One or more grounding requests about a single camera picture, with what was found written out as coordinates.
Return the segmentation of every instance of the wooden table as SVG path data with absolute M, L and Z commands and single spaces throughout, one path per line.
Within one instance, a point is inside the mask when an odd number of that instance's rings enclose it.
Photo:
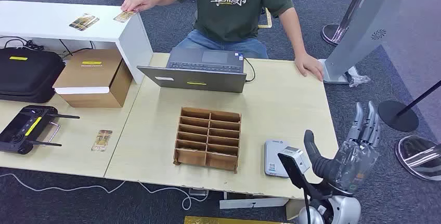
M 169 54 L 154 54 L 151 66 L 164 67 Z M 289 179 L 264 172 L 264 143 L 283 140 L 301 148 L 306 129 L 316 137 L 323 156 L 333 158 L 338 145 L 323 83 L 302 77 L 292 61 L 250 59 L 256 79 L 243 93 L 160 88 L 145 78 L 106 178 L 159 185 L 210 189 L 302 199 Z M 245 69 L 251 75 L 250 67 Z M 242 114 L 238 172 L 173 164 L 173 149 L 182 106 Z M 319 182 L 312 169 L 310 182 Z
M 80 116 L 80 119 L 56 118 L 61 128 L 52 142 L 62 146 L 34 146 L 26 155 L 0 152 L 0 167 L 103 177 L 139 87 L 132 81 L 124 107 L 119 109 L 72 108 L 55 94 L 44 105 L 57 108 L 60 114 Z M 21 108 L 30 104 L 0 100 L 0 129 L 3 130 Z M 113 131 L 107 149 L 91 151 L 101 129 Z

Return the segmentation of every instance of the laptop touchpad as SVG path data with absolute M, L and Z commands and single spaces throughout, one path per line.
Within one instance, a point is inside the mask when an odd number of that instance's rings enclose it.
M 228 53 L 217 51 L 204 51 L 202 54 L 203 63 L 227 63 Z

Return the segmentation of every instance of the hand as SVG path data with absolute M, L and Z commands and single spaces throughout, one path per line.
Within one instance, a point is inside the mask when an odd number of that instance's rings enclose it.
M 157 0 L 125 0 L 121 6 L 123 11 L 144 11 L 156 6 Z
M 313 56 L 305 53 L 295 56 L 295 65 L 299 69 L 300 73 L 306 77 L 308 73 L 306 70 L 312 72 L 320 81 L 323 81 L 323 66 Z

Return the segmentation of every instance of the qr code sticker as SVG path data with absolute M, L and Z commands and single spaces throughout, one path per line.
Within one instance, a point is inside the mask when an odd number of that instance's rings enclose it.
M 275 163 L 268 163 L 268 170 L 276 171 L 276 164 Z

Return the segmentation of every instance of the stanchion base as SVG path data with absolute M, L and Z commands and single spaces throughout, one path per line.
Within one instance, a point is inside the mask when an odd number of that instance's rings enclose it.
M 395 146 L 395 154 L 401 165 L 412 175 L 427 181 L 441 180 L 441 157 L 412 167 L 406 163 L 406 159 L 420 152 L 434 147 L 436 144 L 417 136 L 408 136 L 401 139 Z
M 397 113 L 405 107 L 405 104 L 397 101 L 384 101 L 378 105 L 378 115 L 390 128 L 411 132 L 418 128 L 420 121 L 412 109 L 401 116 L 397 116 Z
M 321 30 L 321 37 L 328 42 L 331 45 L 338 45 L 338 42 L 335 42 L 332 40 L 334 38 L 334 34 L 336 33 L 337 29 L 339 28 L 340 24 L 327 24 L 323 27 Z

